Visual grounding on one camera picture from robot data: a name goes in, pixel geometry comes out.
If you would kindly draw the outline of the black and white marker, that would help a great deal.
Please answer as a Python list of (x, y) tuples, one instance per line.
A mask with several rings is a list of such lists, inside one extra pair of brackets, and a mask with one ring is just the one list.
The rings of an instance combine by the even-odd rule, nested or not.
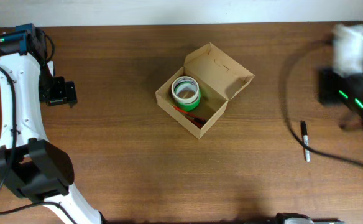
[[(304, 121), (300, 121), (300, 128), (301, 128), (301, 135), (302, 135), (304, 145), (308, 146), (309, 145), (308, 131), (307, 131), (306, 123)], [(304, 152), (305, 152), (305, 161), (310, 162), (310, 152), (309, 152), (309, 150), (304, 148)]]

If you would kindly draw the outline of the cream masking tape roll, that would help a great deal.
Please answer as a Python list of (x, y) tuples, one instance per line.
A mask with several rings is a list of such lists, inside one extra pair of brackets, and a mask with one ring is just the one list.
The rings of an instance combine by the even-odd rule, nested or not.
[(181, 76), (172, 83), (171, 92), (176, 102), (181, 104), (191, 104), (198, 99), (200, 87), (194, 78)]

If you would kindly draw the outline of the green tape roll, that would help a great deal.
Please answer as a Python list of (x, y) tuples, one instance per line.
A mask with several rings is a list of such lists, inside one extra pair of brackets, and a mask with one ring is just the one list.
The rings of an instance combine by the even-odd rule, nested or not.
[(201, 91), (198, 92), (197, 99), (195, 101), (193, 101), (192, 103), (188, 103), (188, 104), (177, 103), (177, 106), (185, 111), (191, 111), (199, 105), (200, 100), (201, 100)]

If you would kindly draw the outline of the brown cardboard box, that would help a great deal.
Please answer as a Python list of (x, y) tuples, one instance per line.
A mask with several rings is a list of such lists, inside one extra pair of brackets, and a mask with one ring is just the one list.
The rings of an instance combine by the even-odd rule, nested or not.
[[(199, 84), (200, 103), (189, 112), (207, 120), (202, 128), (195, 126), (173, 108), (178, 102), (172, 96), (171, 85), (181, 76), (192, 77)], [(159, 107), (199, 139), (221, 117), (229, 101), (253, 78), (254, 74), (215, 45), (208, 43), (188, 54), (184, 65), (155, 92), (155, 95)]]

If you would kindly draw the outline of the orange utility knife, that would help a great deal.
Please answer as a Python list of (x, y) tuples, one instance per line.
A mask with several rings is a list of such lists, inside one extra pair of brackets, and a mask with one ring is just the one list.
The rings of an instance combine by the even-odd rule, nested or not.
[(207, 123), (207, 120), (205, 120), (204, 118), (200, 118), (199, 116), (196, 116), (188, 111), (185, 111), (175, 105), (173, 105), (173, 108), (175, 108), (178, 112), (183, 114), (189, 121), (191, 121), (198, 128), (202, 128)]

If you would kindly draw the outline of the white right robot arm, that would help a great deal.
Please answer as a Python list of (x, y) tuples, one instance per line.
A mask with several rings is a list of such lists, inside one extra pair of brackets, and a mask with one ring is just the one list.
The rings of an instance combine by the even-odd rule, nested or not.
[(341, 129), (348, 130), (349, 118), (354, 115), (358, 115), (363, 127), (363, 24), (353, 26), (336, 24), (330, 37), (310, 42), (300, 47), (286, 59), (280, 72), (279, 84), (282, 117), (289, 133), (305, 152), (363, 168), (363, 163), (357, 160), (310, 147), (308, 138), (305, 136), (306, 131), (303, 130), (300, 135), (297, 135), (292, 128), (287, 102), (289, 76), (301, 58), (325, 45), (333, 47), (333, 64), (318, 70), (319, 102), (323, 105), (343, 103), (349, 108), (349, 114), (339, 124)]

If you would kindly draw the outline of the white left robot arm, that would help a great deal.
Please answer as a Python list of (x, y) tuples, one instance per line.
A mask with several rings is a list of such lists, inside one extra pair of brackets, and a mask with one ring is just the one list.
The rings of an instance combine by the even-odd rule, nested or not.
[(0, 187), (49, 208), (65, 223), (104, 223), (75, 185), (69, 155), (48, 140), (40, 105), (77, 102), (75, 84), (55, 74), (52, 39), (33, 24), (0, 35)]

